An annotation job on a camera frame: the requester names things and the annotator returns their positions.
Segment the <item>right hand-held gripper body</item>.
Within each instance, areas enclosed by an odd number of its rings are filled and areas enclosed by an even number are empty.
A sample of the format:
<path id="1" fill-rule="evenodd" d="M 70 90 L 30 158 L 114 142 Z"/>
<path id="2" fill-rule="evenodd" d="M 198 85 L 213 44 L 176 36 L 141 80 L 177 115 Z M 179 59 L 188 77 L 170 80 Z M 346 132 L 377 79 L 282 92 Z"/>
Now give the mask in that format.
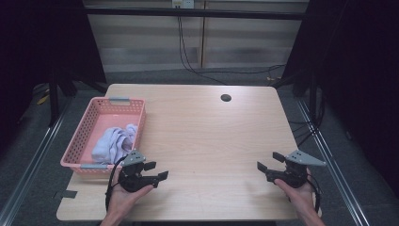
<path id="1" fill-rule="evenodd" d="M 327 163 L 300 150 L 295 150 L 285 156 L 285 171 L 269 169 L 265 174 L 266 181 L 274 183 L 281 179 L 293 188 L 303 186 L 308 180 L 308 166 L 324 167 Z"/>

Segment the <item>black metal stand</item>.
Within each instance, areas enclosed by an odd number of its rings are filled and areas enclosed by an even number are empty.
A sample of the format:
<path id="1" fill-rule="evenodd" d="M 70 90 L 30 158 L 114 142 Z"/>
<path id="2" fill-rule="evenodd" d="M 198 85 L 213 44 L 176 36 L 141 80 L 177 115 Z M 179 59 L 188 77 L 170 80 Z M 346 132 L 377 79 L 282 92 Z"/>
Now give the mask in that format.
<path id="1" fill-rule="evenodd" d="M 51 117 L 49 126 L 52 127 L 56 121 L 60 118 L 60 110 L 58 103 L 58 90 L 64 93 L 67 97 L 73 97 L 77 93 L 77 88 L 74 81 L 82 82 L 89 87 L 96 89 L 100 93 L 106 93 L 106 88 L 99 85 L 95 81 L 90 81 L 77 73 L 56 73 L 51 72 L 49 74 L 49 97 L 50 97 L 50 109 Z"/>
<path id="2" fill-rule="evenodd" d="M 303 97 L 306 93 L 309 94 L 310 119 L 312 122 L 316 122 L 317 84 L 314 73 L 306 70 L 299 70 L 294 73 L 283 75 L 281 79 L 277 79 L 270 84 L 274 89 L 279 89 L 288 85 L 293 86 L 292 93 L 295 97 Z"/>

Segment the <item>person's left hand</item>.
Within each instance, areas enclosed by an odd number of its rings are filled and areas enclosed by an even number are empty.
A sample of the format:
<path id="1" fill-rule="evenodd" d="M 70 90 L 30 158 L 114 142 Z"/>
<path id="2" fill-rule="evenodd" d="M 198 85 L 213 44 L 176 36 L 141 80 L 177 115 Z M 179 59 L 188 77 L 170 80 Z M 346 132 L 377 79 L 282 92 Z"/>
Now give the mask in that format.
<path id="1" fill-rule="evenodd" d="M 107 216 L 124 219 L 131 212 L 136 202 L 153 190 L 153 185 L 144 186 L 136 192 L 128 192 L 118 184 L 120 171 L 114 175 L 113 190 L 108 204 Z"/>

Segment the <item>white wall power outlet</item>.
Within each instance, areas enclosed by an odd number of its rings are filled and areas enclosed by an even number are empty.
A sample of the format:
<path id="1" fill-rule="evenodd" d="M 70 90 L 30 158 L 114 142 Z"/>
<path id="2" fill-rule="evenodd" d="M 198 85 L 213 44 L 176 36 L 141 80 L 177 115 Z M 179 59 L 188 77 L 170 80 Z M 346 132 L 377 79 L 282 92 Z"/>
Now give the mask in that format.
<path id="1" fill-rule="evenodd" d="M 171 0 L 171 5 L 173 8 L 194 9 L 195 1 L 194 0 Z"/>

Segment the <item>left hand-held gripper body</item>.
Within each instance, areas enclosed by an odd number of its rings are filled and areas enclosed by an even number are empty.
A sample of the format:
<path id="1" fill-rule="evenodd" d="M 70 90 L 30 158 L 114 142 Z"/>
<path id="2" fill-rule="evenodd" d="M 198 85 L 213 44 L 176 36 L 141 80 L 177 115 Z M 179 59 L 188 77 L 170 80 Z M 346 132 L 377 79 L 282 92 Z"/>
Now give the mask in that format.
<path id="1" fill-rule="evenodd" d="M 143 176 L 146 157 L 137 150 L 120 159 L 120 175 L 118 183 L 128 192 L 136 192 L 144 186 L 152 185 L 153 176 Z"/>

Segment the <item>black tape piece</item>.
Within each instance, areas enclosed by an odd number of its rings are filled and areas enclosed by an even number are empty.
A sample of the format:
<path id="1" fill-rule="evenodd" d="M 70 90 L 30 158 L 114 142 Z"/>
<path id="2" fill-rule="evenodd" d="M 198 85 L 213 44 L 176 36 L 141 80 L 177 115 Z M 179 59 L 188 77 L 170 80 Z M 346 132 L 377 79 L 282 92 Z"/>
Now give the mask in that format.
<path id="1" fill-rule="evenodd" d="M 76 197 L 77 192 L 73 190 L 61 190 L 57 191 L 53 198 L 56 200 L 62 200 L 62 199 L 74 199 Z"/>

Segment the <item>pale lilac towel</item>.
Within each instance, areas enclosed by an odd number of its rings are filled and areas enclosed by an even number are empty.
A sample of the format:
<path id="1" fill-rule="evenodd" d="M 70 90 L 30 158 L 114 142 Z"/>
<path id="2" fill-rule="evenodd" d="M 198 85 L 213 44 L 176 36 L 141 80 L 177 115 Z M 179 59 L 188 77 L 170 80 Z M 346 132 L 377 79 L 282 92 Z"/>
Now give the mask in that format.
<path id="1" fill-rule="evenodd" d="M 91 157 L 95 163 L 113 165 L 132 151 L 137 126 L 127 124 L 125 128 L 107 128 L 96 142 Z"/>

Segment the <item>pink plastic basket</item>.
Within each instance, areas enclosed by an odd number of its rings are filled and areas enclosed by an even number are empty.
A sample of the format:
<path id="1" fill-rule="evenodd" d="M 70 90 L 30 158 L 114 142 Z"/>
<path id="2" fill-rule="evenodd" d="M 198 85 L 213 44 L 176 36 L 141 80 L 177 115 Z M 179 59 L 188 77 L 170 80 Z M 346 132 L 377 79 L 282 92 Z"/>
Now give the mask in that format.
<path id="1" fill-rule="evenodd" d="M 95 163 L 92 150 L 107 128 L 137 126 L 132 150 L 137 150 L 146 118 L 145 101 L 131 98 L 92 98 L 80 120 L 68 148 L 61 157 L 62 167 L 82 175 L 109 173 L 113 165 Z"/>

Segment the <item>aluminium floor rail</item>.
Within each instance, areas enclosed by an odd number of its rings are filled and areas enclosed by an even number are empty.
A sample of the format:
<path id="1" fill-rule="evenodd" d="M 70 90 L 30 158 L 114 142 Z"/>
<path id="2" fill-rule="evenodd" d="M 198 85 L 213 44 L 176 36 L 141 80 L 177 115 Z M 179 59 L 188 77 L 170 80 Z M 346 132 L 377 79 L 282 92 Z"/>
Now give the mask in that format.
<path id="1" fill-rule="evenodd" d="M 352 189 L 343 176 L 343 173 L 335 160 L 330 148 L 327 145 L 325 138 L 321 131 L 311 122 L 311 113 L 303 99 L 297 101 L 300 112 L 310 128 L 311 135 L 318 147 L 319 152 L 327 162 L 327 168 L 333 178 L 335 185 L 338 187 L 343 201 L 357 226 L 371 226 L 367 219 L 363 208 L 359 204 L 358 199 L 355 197 Z"/>
<path id="2" fill-rule="evenodd" d="M 11 226 L 15 219 L 24 198 L 31 187 L 39 168 L 47 155 L 58 131 L 64 121 L 66 112 L 69 110 L 73 98 L 68 97 L 61 107 L 59 116 L 55 119 L 54 123 L 46 130 L 46 133 L 40 142 L 35 154 L 28 164 L 25 164 L 25 171 L 22 178 L 14 188 L 10 197 L 8 198 L 4 208 L 0 212 L 0 226 Z"/>

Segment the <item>black horizontal bar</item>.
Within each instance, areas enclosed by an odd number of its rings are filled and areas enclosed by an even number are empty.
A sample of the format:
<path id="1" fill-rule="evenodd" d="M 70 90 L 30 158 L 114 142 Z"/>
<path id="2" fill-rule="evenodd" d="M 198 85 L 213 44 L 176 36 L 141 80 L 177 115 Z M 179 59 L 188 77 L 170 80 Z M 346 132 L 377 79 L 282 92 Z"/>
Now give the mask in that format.
<path id="1" fill-rule="evenodd" d="M 217 9 L 178 9 L 178 8 L 84 8 L 86 14 L 97 15 L 130 15 L 130 16 L 175 16 L 175 17 L 203 17 L 203 18 L 233 18 L 233 19 L 267 19 L 267 20 L 295 20 L 310 18 L 305 13 L 264 12 L 243 10 Z"/>

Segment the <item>person's right hand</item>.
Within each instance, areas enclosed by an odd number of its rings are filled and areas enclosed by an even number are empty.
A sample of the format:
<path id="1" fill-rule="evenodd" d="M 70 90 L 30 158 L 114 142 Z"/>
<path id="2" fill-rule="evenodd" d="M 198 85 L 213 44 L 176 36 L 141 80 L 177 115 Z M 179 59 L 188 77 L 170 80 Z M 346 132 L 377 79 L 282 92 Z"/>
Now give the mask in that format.
<path id="1" fill-rule="evenodd" d="M 289 198 L 299 218 L 305 220 L 319 217 L 313 205 L 313 190 L 308 183 L 299 188 L 293 188 L 281 179 L 276 179 L 274 184 Z"/>

